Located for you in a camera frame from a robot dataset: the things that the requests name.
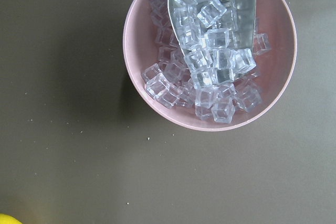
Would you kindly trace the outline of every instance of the yellow object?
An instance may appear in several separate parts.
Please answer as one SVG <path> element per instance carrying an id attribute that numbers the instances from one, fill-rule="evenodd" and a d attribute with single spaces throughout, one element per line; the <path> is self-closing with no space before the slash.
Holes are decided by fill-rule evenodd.
<path id="1" fill-rule="evenodd" d="M 12 216 L 0 214 L 0 224 L 22 224 Z"/>

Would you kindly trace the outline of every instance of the tabletop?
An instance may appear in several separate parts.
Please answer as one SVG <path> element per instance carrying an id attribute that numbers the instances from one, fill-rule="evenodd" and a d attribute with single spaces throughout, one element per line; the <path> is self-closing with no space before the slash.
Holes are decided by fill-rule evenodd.
<path id="1" fill-rule="evenodd" d="M 336 0 L 286 0 L 292 79 L 252 123 L 185 129 L 123 59 L 133 0 L 0 0 L 0 212 L 23 224 L 335 223 Z"/>

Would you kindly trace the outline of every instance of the bowl of ice cubes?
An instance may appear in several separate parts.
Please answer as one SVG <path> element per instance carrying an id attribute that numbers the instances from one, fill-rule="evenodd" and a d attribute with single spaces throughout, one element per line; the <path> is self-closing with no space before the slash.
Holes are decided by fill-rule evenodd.
<path id="1" fill-rule="evenodd" d="M 265 114 L 289 83 L 297 37 L 285 0 L 256 2 L 253 50 L 239 46 L 244 8 L 235 0 L 179 3 L 181 27 L 195 33 L 185 50 L 171 27 L 167 0 L 134 0 L 123 50 L 143 100 L 171 122 L 199 131 L 234 129 Z M 190 43 L 195 38 L 198 43 Z"/>

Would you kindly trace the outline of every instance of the pink bowl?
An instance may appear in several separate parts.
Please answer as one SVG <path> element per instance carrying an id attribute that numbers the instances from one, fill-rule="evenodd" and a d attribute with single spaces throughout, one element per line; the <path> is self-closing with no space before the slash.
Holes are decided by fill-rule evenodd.
<path id="1" fill-rule="evenodd" d="M 154 43 L 156 27 L 150 18 L 149 0 L 134 0 L 124 27 L 123 51 L 130 78 L 145 102 L 158 114 L 183 127 L 199 131 L 225 131 L 241 127 L 265 114 L 284 92 L 295 66 L 297 37 L 293 17 L 285 0 L 257 0 L 259 32 L 267 33 L 271 52 L 257 59 L 261 77 L 263 104 L 250 113 L 236 113 L 231 124 L 201 121 L 194 109 L 174 107 L 167 109 L 154 101 L 144 90 L 141 72 L 157 62 L 158 48 Z"/>

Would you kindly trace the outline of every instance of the gray surface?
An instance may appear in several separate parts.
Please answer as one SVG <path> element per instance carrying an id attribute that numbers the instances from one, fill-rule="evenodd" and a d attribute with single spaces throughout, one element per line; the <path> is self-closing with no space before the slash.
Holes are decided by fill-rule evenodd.
<path id="1" fill-rule="evenodd" d="M 286 0 L 298 33 L 288 89 L 218 133 L 174 125 L 136 93 L 121 46 L 131 1 L 0 0 L 0 212 L 24 224 L 335 223 L 336 0 Z"/>

